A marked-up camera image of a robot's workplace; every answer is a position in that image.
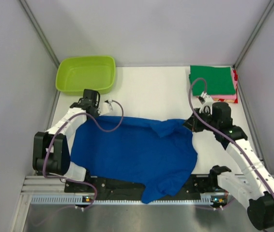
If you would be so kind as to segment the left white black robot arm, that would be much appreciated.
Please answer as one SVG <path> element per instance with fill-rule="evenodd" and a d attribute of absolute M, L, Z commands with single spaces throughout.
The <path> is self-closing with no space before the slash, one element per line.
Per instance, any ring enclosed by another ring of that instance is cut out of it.
<path fill-rule="evenodd" d="M 70 105 L 67 113 L 53 127 L 37 132 L 33 141 L 32 167 L 45 175 L 51 174 L 75 180 L 80 191 L 88 191 L 92 180 L 86 169 L 71 161 L 68 141 L 88 118 L 102 114 L 99 109 L 100 93 L 85 89 L 83 96 Z"/>

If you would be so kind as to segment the blue printed t shirt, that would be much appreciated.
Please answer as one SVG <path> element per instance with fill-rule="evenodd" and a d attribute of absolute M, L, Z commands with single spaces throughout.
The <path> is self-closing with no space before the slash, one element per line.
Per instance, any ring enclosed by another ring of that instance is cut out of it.
<path fill-rule="evenodd" d="M 141 200 L 150 203 L 175 196 L 190 177 L 192 139 L 182 119 L 100 116 L 77 129 L 71 160 L 92 175 L 143 184 Z"/>

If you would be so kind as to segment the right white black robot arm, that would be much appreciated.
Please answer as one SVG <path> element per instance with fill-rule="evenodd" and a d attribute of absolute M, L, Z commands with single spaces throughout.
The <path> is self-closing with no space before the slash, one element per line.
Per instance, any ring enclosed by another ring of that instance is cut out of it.
<path fill-rule="evenodd" d="M 183 126 L 191 132 L 211 131 L 246 178 L 246 181 L 241 181 L 230 168 L 214 166 L 209 174 L 209 188 L 231 193 L 246 209 L 257 230 L 266 231 L 274 227 L 274 177 L 253 151 L 244 130 L 234 125 L 230 106 L 225 102 L 215 102 L 192 108 L 192 115 Z"/>

